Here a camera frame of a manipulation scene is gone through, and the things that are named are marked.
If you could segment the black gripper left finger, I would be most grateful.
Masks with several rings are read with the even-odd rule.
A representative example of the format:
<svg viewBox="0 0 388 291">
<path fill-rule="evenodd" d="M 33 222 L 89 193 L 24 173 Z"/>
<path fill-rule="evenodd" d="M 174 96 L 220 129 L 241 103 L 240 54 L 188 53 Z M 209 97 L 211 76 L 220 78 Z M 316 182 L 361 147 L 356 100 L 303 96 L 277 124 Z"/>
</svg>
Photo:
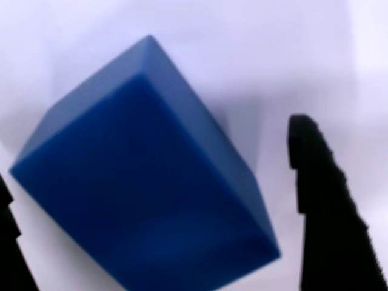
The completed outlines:
<svg viewBox="0 0 388 291">
<path fill-rule="evenodd" d="M 1 290 L 38 291 L 17 239 L 21 235 L 10 210 L 13 198 L 1 180 Z"/>
</svg>

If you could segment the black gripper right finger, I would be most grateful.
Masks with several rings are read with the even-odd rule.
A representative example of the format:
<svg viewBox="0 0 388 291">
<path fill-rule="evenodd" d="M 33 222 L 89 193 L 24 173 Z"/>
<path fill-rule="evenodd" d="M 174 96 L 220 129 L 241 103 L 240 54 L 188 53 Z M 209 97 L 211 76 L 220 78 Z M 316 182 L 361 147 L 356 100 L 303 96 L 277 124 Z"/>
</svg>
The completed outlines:
<svg viewBox="0 0 388 291">
<path fill-rule="evenodd" d="M 287 145 L 305 217 L 300 289 L 387 290 L 368 226 L 318 124 L 291 115 Z"/>
</svg>

